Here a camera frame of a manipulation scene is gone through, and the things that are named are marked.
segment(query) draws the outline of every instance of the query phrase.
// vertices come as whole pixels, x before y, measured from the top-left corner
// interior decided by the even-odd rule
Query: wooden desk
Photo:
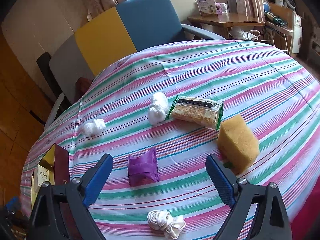
[[[202,28],[201,23],[217,26],[222,29],[222,36],[229,39],[229,31],[235,26],[263,26],[264,22],[259,22],[256,18],[247,17],[237,13],[224,13],[212,16],[192,16],[187,18],[195,27]]]

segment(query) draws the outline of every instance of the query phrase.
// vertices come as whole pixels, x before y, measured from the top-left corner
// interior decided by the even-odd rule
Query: tablecloth
[[[176,95],[224,101],[223,120],[241,114],[260,142],[260,155],[242,176],[252,184],[276,182],[293,220],[320,174],[319,89],[294,59],[258,42],[186,41],[127,56],[102,71],[34,144],[21,177],[22,209],[30,215],[33,170],[57,143],[69,151],[71,178],[82,176],[103,153],[113,156],[113,171],[89,207],[106,239],[164,239],[147,224],[148,212],[157,209],[184,216],[180,240],[212,239],[229,212],[204,163],[209,154],[225,161],[217,149],[218,133],[172,119],[151,126],[150,98],[161,91],[169,102]],[[95,138],[81,135],[81,126],[93,118],[102,118],[107,130]],[[151,147],[161,181],[130,187],[128,155],[140,156]],[[254,210],[239,239],[245,238]]]

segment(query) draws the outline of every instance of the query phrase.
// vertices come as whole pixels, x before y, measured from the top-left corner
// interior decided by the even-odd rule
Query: blue cushion
[[[137,51],[186,40],[170,0],[127,0],[116,9]]]

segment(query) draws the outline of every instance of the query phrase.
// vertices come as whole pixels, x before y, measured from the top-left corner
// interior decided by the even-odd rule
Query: screw
[[[274,183],[274,182],[270,182],[269,185],[270,185],[270,187],[272,187],[272,188],[277,188],[277,184]]]
[[[72,183],[74,183],[74,184],[78,184],[78,183],[80,183],[81,179],[80,179],[79,177],[75,177],[75,178],[73,178],[71,181],[72,181]]]
[[[245,185],[245,184],[247,184],[247,182],[248,182],[245,178],[240,178],[240,179],[238,179],[238,181],[239,181],[239,183],[242,184],[242,185]]]
[[[49,182],[45,181],[44,183],[42,183],[41,187],[48,187],[49,186]]]

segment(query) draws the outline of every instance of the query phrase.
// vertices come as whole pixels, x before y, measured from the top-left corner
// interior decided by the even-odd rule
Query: yellow sponge
[[[239,114],[221,123],[217,143],[236,174],[249,168],[259,155],[259,141]]]

